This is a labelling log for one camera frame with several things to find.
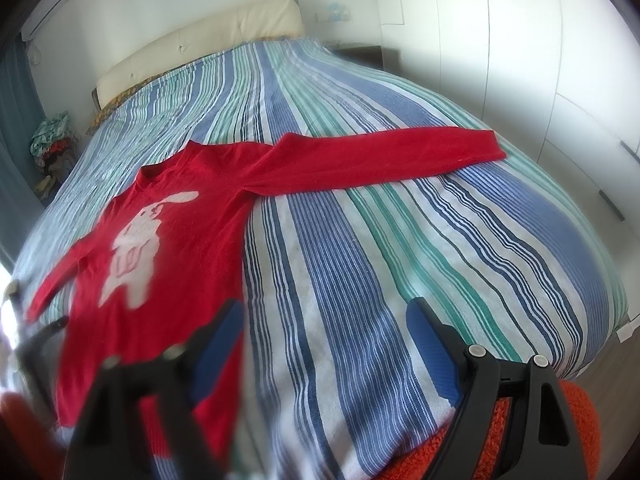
mattress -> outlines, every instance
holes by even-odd
[[[204,57],[140,89],[97,129],[14,277],[27,303],[138,168],[190,139],[275,143],[285,132],[446,124],[487,128],[442,96],[313,40]],[[566,193],[499,140],[505,160],[446,175],[258,200],[244,239],[236,471],[371,478],[445,424],[454,407],[407,329],[416,296],[499,358],[544,354],[566,378],[595,357],[626,314],[617,271]],[[38,323],[67,312],[71,293],[70,284]],[[165,459],[158,467],[175,473]]]

rabbit ear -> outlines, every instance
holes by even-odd
[[[169,195],[167,198],[162,199],[159,203],[161,204],[178,203],[179,204],[183,202],[190,202],[191,200],[195,200],[198,195],[199,193],[197,191],[183,191],[181,193]]]

pile of clothes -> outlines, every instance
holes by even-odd
[[[76,135],[67,112],[40,123],[30,145],[37,168],[46,175],[34,190],[40,199],[46,198],[71,173],[77,161],[75,146]]]

white wardrobe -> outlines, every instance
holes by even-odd
[[[388,1],[401,20],[389,18]],[[630,317],[639,315],[640,45],[613,4],[378,3],[383,46],[399,51],[402,75],[482,119],[572,195],[620,268]]]

sweater sleeve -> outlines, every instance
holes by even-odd
[[[90,232],[73,244],[44,279],[27,309],[26,320],[28,323],[35,322],[41,316],[60,288],[75,277],[81,269],[84,258],[94,246],[94,233],[94,231]]]
[[[346,137],[285,134],[246,174],[244,188],[272,196],[420,178],[504,158],[491,130],[406,128]]]

